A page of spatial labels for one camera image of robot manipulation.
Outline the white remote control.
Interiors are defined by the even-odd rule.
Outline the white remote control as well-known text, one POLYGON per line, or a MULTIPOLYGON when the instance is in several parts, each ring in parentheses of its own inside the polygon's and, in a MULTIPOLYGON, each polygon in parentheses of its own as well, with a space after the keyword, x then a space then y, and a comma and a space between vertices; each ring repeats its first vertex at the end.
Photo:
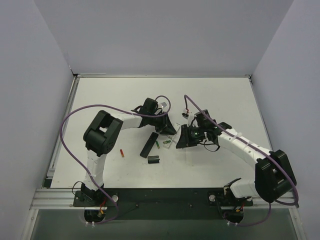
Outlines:
POLYGON ((178 134, 180 133, 181 125, 179 123, 175 123, 173 125, 173 127, 176 130, 176 134, 175 135, 166 135, 166 139, 164 141, 170 140, 171 142, 169 144, 163 144, 164 141, 162 142, 162 146, 165 149, 169 149, 171 146, 175 146, 178 142, 178 134))

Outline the black battery cover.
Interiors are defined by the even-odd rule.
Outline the black battery cover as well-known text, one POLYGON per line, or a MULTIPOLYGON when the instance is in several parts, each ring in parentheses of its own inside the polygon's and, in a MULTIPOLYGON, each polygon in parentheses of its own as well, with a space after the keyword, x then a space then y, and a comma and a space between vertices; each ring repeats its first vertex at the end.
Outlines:
POLYGON ((147 157, 147 163, 148 164, 159 164, 160 163, 160 157, 158 155, 148 156, 147 157))

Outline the black remote control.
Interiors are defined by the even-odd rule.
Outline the black remote control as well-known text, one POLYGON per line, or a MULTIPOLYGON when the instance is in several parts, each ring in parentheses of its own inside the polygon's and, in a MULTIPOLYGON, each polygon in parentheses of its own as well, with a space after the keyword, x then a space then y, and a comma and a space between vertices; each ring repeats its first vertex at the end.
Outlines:
POLYGON ((159 134, 156 133, 156 132, 153 132, 150 137, 148 138, 148 140, 146 141, 146 144, 144 145, 141 153, 140 153, 140 156, 142 158, 147 158, 149 153, 151 152, 157 138, 158 138, 159 134))

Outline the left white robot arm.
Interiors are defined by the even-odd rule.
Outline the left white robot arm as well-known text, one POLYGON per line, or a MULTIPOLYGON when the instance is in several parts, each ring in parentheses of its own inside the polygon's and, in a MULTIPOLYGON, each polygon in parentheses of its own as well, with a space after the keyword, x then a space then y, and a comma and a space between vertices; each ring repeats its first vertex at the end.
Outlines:
POLYGON ((86 173, 81 192, 84 199, 92 206, 101 203, 103 194, 100 189, 104 186, 103 171, 107 154, 114 148, 122 130, 153 126, 160 135, 174 136, 177 131, 163 107, 152 99, 147 98, 143 105, 132 110, 132 114, 111 114, 100 110, 83 135, 87 149, 86 173))

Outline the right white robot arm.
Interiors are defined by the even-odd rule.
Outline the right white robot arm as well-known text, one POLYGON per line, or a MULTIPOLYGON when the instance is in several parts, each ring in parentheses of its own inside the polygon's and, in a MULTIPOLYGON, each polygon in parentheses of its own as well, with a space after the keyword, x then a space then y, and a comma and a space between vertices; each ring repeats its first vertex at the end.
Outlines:
POLYGON ((253 179, 239 177, 223 187, 226 199, 260 197, 267 203, 273 203, 287 192, 297 190, 297 180, 284 151, 272 151, 249 141, 229 124, 217 123, 207 110, 197 112, 189 124, 181 126, 176 148, 197 145, 226 149, 254 170, 253 179))

